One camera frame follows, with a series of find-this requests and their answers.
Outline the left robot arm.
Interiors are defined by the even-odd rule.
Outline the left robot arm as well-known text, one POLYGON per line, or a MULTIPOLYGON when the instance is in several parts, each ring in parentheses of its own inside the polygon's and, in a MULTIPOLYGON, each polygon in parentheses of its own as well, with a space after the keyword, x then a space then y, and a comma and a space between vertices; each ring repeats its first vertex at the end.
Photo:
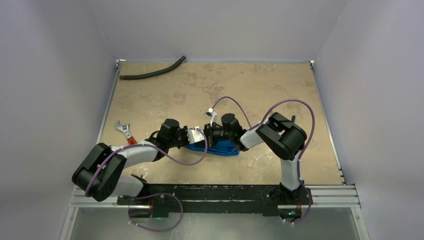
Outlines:
POLYGON ((149 199, 143 177, 123 176, 123 170, 164 157, 176 162, 177 159, 169 155, 169 150, 194 143, 194 134, 199 134, 200 139, 204 140, 198 127, 181 127, 177 120, 168 118, 156 133, 139 143, 118 147, 100 142, 75 170, 71 181, 84 191, 86 197, 97 202, 102 202, 109 196, 124 195, 142 205, 149 199))

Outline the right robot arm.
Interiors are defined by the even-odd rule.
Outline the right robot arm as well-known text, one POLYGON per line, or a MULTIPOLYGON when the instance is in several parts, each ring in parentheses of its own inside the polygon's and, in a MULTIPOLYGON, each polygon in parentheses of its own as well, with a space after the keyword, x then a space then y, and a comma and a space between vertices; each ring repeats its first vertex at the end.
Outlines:
POLYGON ((237 151, 245 152, 266 144, 280 159, 282 200, 292 204, 300 198, 300 153, 305 147, 307 134, 290 119, 274 112, 265 123, 247 130, 242 128, 235 114, 226 113, 221 117, 221 125, 207 123, 203 132, 209 147, 229 141, 237 151))

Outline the blue cloth napkin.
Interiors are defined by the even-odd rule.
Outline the blue cloth napkin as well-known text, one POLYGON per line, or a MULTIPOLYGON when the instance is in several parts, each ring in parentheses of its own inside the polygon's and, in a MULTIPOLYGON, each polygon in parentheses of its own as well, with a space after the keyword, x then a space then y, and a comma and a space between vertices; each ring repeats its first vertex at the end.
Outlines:
MULTIPOLYGON (((204 141, 191 143, 185 146, 186 149, 196 152, 203 152, 205 150, 204 141)), ((218 141, 214 146, 207 147, 208 154, 222 156, 222 157, 234 157, 240 154, 230 140, 218 141)))

